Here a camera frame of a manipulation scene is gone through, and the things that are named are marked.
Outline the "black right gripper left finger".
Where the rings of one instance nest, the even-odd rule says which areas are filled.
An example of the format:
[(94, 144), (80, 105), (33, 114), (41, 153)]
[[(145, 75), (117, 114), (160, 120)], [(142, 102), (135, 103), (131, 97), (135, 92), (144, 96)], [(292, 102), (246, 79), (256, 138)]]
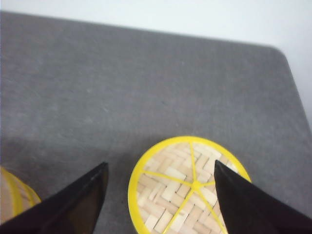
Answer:
[(91, 234), (108, 186), (103, 162), (63, 190), (0, 226), (2, 234)]

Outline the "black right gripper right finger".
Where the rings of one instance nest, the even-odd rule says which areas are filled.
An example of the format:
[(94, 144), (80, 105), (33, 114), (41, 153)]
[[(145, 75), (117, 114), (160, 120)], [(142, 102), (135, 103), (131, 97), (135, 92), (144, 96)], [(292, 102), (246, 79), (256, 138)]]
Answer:
[(230, 234), (310, 234), (312, 220), (265, 193), (220, 161), (214, 165), (217, 197)]

